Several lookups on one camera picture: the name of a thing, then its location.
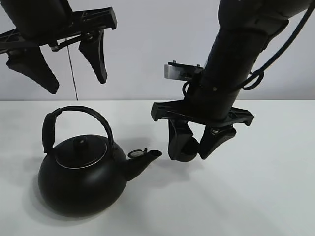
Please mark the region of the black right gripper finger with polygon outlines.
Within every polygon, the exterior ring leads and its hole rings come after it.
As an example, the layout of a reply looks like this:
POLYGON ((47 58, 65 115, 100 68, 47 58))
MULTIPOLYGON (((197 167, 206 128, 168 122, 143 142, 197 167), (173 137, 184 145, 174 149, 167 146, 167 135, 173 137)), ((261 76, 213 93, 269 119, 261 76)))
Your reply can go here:
POLYGON ((178 160, 183 146, 193 137, 193 132, 188 122, 183 120, 169 119, 168 128, 168 154, 171 160, 178 160))
POLYGON ((210 154, 224 142, 234 138, 236 129, 233 125, 225 127, 209 127, 206 126, 203 136, 199 143, 199 155, 202 160, 207 159, 210 154))

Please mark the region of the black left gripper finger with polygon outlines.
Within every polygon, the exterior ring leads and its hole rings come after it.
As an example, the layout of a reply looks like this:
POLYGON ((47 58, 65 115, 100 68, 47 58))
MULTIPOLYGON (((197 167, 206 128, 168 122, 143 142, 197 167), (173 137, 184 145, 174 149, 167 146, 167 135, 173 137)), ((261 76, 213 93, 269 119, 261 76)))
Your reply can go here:
POLYGON ((89 62, 100 83, 106 83, 107 80, 103 40, 104 32, 95 31, 88 39, 82 40, 79 44, 79 51, 89 62))
POLYGON ((7 52, 7 67, 27 76, 51 94, 56 94, 59 82, 49 68, 39 47, 17 49, 7 52))

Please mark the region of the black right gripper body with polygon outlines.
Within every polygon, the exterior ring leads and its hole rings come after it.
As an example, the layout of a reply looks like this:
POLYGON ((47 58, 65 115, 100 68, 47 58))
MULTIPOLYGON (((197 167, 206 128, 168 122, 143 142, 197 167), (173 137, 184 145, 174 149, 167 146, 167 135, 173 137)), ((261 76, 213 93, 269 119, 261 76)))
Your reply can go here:
POLYGON ((254 115, 248 110, 233 107, 234 94, 203 91, 200 84, 202 74, 196 74, 182 87, 184 98, 152 105, 153 121, 162 119, 173 122, 193 122, 209 127, 221 128, 235 123, 250 126, 254 115))

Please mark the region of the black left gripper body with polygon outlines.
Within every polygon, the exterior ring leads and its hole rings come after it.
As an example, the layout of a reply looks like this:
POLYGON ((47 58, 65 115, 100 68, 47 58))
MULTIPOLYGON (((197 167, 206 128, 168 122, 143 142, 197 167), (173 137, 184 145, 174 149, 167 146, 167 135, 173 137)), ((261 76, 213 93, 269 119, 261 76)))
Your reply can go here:
POLYGON ((0 4, 15 26, 1 34, 1 53, 97 30, 116 29, 112 7, 73 11, 66 0, 2 0, 0 4))

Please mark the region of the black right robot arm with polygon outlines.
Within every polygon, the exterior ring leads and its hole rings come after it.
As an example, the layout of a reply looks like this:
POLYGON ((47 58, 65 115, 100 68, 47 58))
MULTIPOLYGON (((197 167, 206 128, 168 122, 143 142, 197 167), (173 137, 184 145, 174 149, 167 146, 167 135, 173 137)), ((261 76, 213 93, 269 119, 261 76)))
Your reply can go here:
POLYGON ((234 108, 240 90, 259 85, 265 70, 289 47, 312 14, 312 0, 222 0, 218 9, 219 32, 204 66, 164 66, 167 79, 183 81, 184 98, 154 103, 154 121, 166 119, 168 155, 189 162, 206 159, 217 147, 236 135, 234 124, 249 126, 254 116, 234 108), (304 16, 286 43, 258 70, 253 65, 270 41, 289 24, 304 16))

